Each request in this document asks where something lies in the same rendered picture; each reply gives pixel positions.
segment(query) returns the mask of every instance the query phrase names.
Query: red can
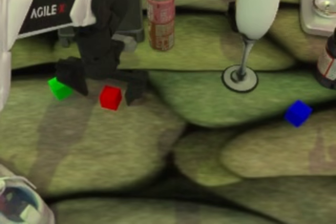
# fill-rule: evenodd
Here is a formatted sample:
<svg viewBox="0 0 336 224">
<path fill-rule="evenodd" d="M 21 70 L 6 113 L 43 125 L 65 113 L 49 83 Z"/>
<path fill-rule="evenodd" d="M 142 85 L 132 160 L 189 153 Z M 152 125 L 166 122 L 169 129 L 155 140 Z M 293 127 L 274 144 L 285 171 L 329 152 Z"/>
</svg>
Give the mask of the red can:
<svg viewBox="0 0 336 224">
<path fill-rule="evenodd" d="M 149 42 L 153 49 L 174 46 L 175 0 L 147 0 Z"/>
</svg>

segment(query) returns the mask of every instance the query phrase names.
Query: black label panel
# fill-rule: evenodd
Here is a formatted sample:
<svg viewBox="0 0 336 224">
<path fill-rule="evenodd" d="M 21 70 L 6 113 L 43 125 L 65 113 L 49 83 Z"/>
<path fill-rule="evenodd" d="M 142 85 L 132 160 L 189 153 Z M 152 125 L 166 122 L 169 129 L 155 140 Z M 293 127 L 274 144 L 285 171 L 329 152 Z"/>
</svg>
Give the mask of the black label panel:
<svg viewBox="0 0 336 224">
<path fill-rule="evenodd" d="M 19 34 L 72 23 L 75 0 L 33 0 Z"/>
</svg>

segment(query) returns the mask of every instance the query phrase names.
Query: blue cube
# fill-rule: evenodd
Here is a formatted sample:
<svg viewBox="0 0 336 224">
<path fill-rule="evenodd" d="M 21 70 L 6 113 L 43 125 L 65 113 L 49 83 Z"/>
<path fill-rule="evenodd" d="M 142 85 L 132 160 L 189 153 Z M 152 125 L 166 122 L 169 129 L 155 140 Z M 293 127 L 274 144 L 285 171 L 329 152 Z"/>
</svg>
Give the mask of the blue cube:
<svg viewBox="0 0 336 224">
<path fill-rule="evenodd" d="M 300 127 L 310 116 L 313 109 L 298 100 L 293 103 L 285 114 L 285 119 L 295 127 Z"/>
</svg>

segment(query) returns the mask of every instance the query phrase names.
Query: glass stem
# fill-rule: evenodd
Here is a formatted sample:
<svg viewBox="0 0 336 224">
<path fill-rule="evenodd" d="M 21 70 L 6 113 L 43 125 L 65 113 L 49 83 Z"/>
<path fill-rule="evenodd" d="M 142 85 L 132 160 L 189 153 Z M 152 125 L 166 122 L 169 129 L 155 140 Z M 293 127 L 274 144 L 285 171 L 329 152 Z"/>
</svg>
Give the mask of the glass stem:
<svg viewBox="0 0 336 224">
<path fill-rule="evenodd" d="M 252 47 L 255 44 L 255 40 L 248 39 L 246 36 L 243 35 L 243 44 L 244 44 L 244 51 L 243 51 L 243 57 L 242 57 L 242 63 L 240 64 L 239 69 L 237 70 L 237 75 L 240 80 L 242 80 L 246 73 L 246 63 L 247 58 L 251 52 Z"/>
</svg>

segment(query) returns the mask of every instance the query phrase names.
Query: glass base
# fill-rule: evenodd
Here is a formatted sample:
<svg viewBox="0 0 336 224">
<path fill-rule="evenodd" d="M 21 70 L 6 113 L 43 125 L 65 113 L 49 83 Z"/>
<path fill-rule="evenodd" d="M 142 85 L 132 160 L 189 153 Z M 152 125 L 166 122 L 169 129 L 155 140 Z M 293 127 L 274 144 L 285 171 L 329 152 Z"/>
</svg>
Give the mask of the glass base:
<svg viewBox="0 0 336 224">
<path fill-rule="evenodd" d="M 258 86 L 258 76 L 251 69 L 246 67 L 244 77 L 237 78 L 237 70 L 240 65 L 233 65 L 225 69 L 222 73 L 222 82 L 230 90 L 238 93 L 247 93 L 253 91 Z"/>
</svg>

